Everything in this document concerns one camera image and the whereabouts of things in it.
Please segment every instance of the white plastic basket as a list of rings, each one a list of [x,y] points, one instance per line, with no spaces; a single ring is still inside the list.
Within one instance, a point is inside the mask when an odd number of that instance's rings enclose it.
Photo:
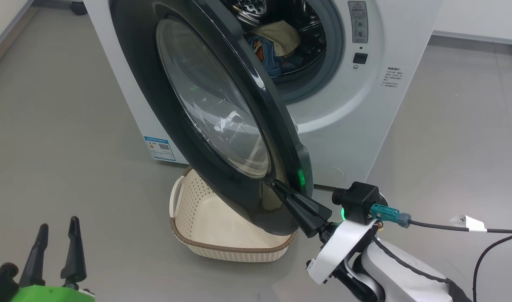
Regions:
[[[237,262],[271,262],[296,237],[271,235],[237,214],[189,167],[170,194],[174,235],[196,254]]]

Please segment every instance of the door glass window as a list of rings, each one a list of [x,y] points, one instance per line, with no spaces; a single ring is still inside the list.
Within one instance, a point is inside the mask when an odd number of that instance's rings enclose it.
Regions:
[[[192,29],[164,19],[156,31],[164,71],[195,129],[229,164],[251,178],[262,178],[269,155],[244,97]]]

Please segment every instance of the gray floor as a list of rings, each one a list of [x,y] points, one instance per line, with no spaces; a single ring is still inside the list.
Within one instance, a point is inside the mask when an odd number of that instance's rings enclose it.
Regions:
[[[61,285],[76,215],[88,269],[82,286],[100,300],[355,301],[337,281],[318,286],[304,272],[317,239],[299,236],[268,264],[190,252],[167,218],[183,168],[151,159],[89,18],[41,9],[0,63],[0,264],[22,268],[47,222],[44,278]],[[369,180],[417,220],[468,214],[512,227],[512,47],[434,38]],[[329,193],[315,197],[330,204]],[[499,238],[385,230],[469,295],[477,257]],[[493,250],[481,272],[480,301],[512,301],[512,242]]]

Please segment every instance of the wall baseboard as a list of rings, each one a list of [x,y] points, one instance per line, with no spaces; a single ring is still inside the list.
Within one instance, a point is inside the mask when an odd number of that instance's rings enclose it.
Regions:
[[[492,42],[492,43],[511,44],[512,45],[512,40],[495,38],[495,37],[491,37],[491,36],[475,36],[473,34],[461,34],[461,33],[442,32],[442,31],[433,31],[433,35],[434,36],[447,36],[449,38],[459,38],[459,39],[466,39],[466,40],[476,40],[476,41],[481,41],[481,42]]]
[[[16,19],[10,23],[8,29],[1,35],[0,38],[0,59],[4,57],[6,51],[12,46],[13,42],[23,31],[26,25],[30,22],[32,17],[36,14],[38,8],[26,7],[24,13],[16,16]]]

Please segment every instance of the washing machine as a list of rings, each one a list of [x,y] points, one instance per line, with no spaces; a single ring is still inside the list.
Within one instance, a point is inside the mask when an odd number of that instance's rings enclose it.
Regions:
[[[152,156],[190,163],[274,234],[296,224],[279,179],[364,181],[422,57],[442,0],[85,0]],[[296,69],[271,77],[246,37],[286,21]]]

